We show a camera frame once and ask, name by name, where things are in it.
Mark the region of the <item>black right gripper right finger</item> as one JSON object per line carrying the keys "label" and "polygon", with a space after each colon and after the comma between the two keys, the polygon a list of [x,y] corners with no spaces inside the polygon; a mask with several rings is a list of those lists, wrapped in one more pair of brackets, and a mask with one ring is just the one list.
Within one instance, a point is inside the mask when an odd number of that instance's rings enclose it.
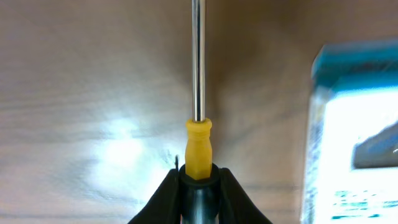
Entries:
{"label": "black right gripper right finger", "polygon": [[229,169],[220,169],[220,184],[220,224],[272,224],[254,205]]}

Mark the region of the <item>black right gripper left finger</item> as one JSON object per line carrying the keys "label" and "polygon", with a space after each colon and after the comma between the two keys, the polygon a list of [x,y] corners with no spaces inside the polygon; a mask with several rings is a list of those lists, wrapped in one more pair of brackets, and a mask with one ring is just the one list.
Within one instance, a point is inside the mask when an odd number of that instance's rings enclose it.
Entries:
{"label": "black right gripper left finger", "polygon": [[128,224],[181,222],[179,172],[171,169],[144,208]]}

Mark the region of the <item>black yellow screwdriver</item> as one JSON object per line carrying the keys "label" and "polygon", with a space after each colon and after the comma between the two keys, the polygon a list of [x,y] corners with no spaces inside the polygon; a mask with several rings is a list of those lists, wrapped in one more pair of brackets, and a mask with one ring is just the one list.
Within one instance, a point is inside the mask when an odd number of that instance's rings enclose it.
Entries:
{"label": "black yellow screwdriver", "polygon": [[192,0],[192,118],[186,122],[185,164],[180,169],[182,222],[216,223],[219,198],[206,117],[206,1]]}

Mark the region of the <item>blue white drill bit box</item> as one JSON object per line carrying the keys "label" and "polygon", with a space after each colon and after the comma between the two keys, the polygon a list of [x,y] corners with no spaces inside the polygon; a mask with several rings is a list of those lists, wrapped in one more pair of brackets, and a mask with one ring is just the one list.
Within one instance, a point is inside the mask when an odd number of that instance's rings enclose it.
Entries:
{"label": "blue white drill bit box", "polygon": [[397,41],[326,44],[312,81],[302,223],[396,223]]}

